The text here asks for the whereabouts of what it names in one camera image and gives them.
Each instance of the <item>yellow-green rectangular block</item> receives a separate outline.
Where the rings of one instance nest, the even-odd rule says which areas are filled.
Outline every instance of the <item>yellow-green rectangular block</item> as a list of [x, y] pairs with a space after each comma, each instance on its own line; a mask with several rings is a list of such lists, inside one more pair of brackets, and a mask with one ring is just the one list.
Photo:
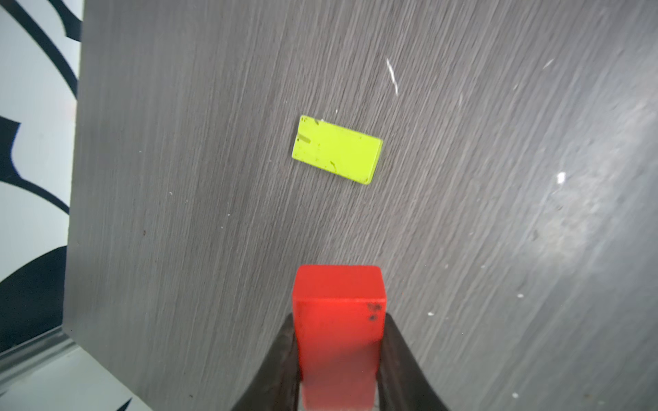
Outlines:
[[370, 184], [382, 144], [378, 138], [302, 116], [292, 158]]

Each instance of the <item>gray wooden table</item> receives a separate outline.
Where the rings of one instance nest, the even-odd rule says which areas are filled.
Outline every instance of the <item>gray wooden table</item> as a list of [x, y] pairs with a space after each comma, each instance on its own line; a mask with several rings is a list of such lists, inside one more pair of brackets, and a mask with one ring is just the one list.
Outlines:
[[[299, 265], [375, 264], [454, 411], [658, 410], [657, 113], [653, 1], [87, 0], [65, 329], [226, 410]], [[292, 160], [301, 114], [374, 181]]]

